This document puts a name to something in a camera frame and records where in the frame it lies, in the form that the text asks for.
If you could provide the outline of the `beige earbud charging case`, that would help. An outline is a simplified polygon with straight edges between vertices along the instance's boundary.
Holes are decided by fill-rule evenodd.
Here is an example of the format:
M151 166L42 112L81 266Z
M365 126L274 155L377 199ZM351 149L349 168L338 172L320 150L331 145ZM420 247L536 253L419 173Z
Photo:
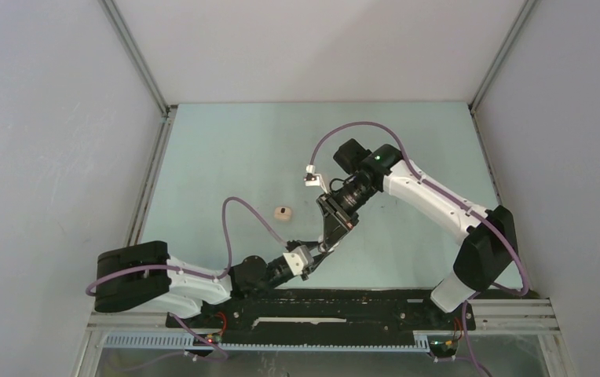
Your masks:
M293 211L290 207L277 207L273 213L273 217L277 221L290 221L292 216Z

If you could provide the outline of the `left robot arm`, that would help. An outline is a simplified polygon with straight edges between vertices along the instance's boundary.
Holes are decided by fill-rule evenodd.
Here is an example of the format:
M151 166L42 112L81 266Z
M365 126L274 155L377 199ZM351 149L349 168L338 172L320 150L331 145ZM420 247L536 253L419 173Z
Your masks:
M86 294L99 313L171 313L206 327L215 306L266 296L296 277L306 280L331 253L318 241L292 241L271 262L251 255L217 271L175 258L167 243L157 240L100 254L97 278Z

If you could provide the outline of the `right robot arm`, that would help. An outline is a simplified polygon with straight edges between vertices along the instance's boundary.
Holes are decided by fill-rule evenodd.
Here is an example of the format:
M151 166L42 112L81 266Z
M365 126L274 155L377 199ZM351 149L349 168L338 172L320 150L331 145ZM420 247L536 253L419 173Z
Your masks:
M405 159L399 148L375 151L350 139L333 155L346 173L340 188L327 188L316 202L323 216L319 249L328 252L358 223L359 209L377 193L400 199L452 235L459 251L452 271L432 290L423 316L444 328L455 309L493 286L502 272L520 261L512 213L502 205L488 209L469 201L427 176Z

